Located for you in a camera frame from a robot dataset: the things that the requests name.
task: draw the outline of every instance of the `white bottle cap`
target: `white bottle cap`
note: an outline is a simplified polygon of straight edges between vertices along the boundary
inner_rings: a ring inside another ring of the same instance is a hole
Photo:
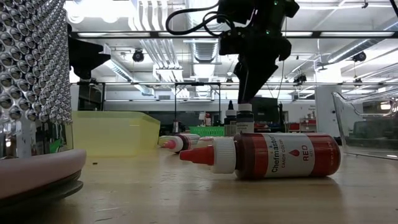
[[[238,105],[238,110],[239,111],[251,111],[251,104],[250,103],[243,103]]]
[[[226,110],[225,116],[236,116],[236,110]]]
[[[214,138],[214,165],[211,171],[215,174],[232,174],[236,165],[236,150],[233,138]]]
[[[167,150],[169,150],[170,152],[179,152],[181,151],[184,142],[182,141],[182,139],[178,136],[169,136],[170,138],[168,139],[168,141],[174,141],[175,143],[175,147],[173,148],[166,148]]]

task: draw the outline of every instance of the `nozzle tip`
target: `nozzle tip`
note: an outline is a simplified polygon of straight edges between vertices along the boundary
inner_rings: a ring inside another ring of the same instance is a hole
[[[233,110],[234,109],[234,105],[232,104],[232,100],[229,101],[228,109],[229,110]]]
[[[191,161],[196,164],[214,165],[214,148],[213,146],[198,147],[191,150],[180,152],[182,161]]]
[[[174,149],[177,146],[177,143],[174,140],[168,140],[167,142],[163,143],[163,148],[166,149]]]

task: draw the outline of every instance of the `black bottle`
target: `black bottle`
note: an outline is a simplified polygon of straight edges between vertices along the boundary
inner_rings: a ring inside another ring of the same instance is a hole
[[[225,111],[224,136],[234,136],[236,134],[236,110],[232,100],[229,101],[228,110]]]
[[[236,115],[236,133],[254,133],[254,115],[251,112],[251,104],[239,104],[238,110],[238,115]]]

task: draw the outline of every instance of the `red food coloring bottle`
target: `red food coloring bottle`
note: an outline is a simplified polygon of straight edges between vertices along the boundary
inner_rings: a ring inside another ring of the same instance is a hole
[[[163,143],[162,147],[170,152],[179,153],[180,151],[191,149],[196,145],[199,138],[197,134],[176,134],[168,136],[168,140]]]
[[[180,159],[212,166],[216,174],[240,179],[324,177],[341,162],[336,141],[327,134],[241,133],[214,138],[211,145],[182,151]]]

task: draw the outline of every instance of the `table surface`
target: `table surface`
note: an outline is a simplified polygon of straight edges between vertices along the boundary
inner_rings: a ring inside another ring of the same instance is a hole
[[[397,161],[347,155],[331,177],[248,182],[160,150],[89,158],[84,188],[26,223],[395,224],[397,170]]]

